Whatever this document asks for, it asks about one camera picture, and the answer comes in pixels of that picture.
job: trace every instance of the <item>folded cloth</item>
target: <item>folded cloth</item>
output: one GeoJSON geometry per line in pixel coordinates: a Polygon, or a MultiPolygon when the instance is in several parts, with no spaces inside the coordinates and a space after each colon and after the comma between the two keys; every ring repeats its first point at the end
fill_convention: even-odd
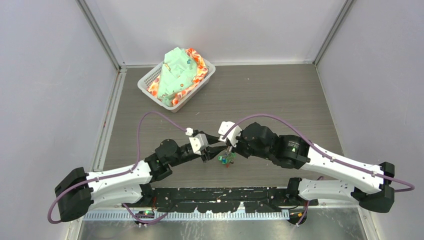
{"type": "Polygon", "coordinates": [[[205,61],[196,50],[177,47],[165,55],[161,73],[147,91],[165,105],[173,107],[196,88],[207,74],[205,61]]]}

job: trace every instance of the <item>wooden tabletop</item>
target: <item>wooden tabletop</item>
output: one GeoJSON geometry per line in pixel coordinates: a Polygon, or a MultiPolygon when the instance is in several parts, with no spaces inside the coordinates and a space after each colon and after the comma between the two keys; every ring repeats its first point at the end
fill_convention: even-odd
{"type": "MultiPolygon", "coordinates": [[[[125,77],[116,119],[106,155],[104,170],[133,164],[137,157],[136,130],[141,116],[158,111],[183,126],[218,135],[222,121],[237,120],[251,114],[277,115],[303,132],[310,140],[334,153],[342,154],[339,139],[312,64],[217,66],[210,81],[177,113],[157,105],[137,87],[138,80],[151,68],[129,68],[125,77]]],[[[248,120],[269,127],[278,135],[293,134],[269,118],[248,120]]],[[[187,136],[157,115],[141,125],[142,158],[154,152],[164,139],[179,145],[187,136]]],[[[320,174],[283,169],[270,161],[237,156],[229,168],[217,159],[207,163],[196,159],[172,168],[173,174],[155,182],[154,187],[260,187],[286,186],[289,178],[316,179],[320,174]]]]}

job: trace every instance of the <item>white plastic basket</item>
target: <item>white plastic basket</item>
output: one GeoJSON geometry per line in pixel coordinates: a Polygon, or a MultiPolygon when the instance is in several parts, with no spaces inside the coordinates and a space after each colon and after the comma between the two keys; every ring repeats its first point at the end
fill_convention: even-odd
{"type": "Polygon", "coordinates": [[[159,99],[157,99],[152,94],[150,94],[150,92],[147,91],[150,84],[152,84],[152,82],[158,77],[158,75],[161,74],[162,64],[164,62],[159,63],[151,71],[149,71],[145,76],[143,76],[138,81],[137,86],[145,95],[147,95],[150,99],[155,101],[157,104],[159,104],[160,106],[164,107],[165,109],[167,109],[167,110],[169,110],[173,113],[176,113],[176,112],[178,112],[178,110],[180,110],[180,108],[182,108],[184,106],[184,104],[186,104],[200,89],[202,89],[209,82],[209,78],[211,77],[212,74],[215,73],[215,66],[212,65],[212,63],[210,63],[209,61],[207,61],[205,59],[203,59],[203,60],[204,60],[204,63],[206,64],[206,67],[207,67],[207,75],[199,83],[199,85],[197,85],[197,87],[195,89],[193,89],[189,94],[187,94],[185,97],[183,97],[181,99],[181,101],[179,101],[179,103],[177,103],[177,105],[175,105],[175,106],[165,105],[163,102],[161,102],[159,99]]]}

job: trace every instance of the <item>white wall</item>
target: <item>white wall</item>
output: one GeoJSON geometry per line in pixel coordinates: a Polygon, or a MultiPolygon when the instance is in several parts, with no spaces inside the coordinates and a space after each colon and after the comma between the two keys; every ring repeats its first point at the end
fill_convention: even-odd
{"type": "Polygon", "coordinates": [[[127,65],[158,64],[177,46],[194,48],[213,63],[311,62],[344,2],[88,1],[127,65]]]}
{"type": "Polygon", "coordinates": [[[344,153],[416,186],[376,214],[388,240],[424,235],[423,13],[422,0],[357,0],[318,66],[344,153]]]}
{"type": "Polygon", "coordinates": [[[74,0],[1,2],[2,240],[64,239],[68,224],[47,221],[54,188],[91,165],[115,78],[74,0]]]}

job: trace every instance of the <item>green cloth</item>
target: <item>green cloth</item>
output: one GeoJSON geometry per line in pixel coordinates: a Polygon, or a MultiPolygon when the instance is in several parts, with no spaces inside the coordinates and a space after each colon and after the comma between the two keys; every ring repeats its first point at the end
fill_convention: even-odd
{"type": "Polygon", "coordinates": [[[190,87],[197,74],[197,63],[189,57],[184,49],[174,48],[163,61],[157,98],[171,107],[175,94],[190,87]]]}

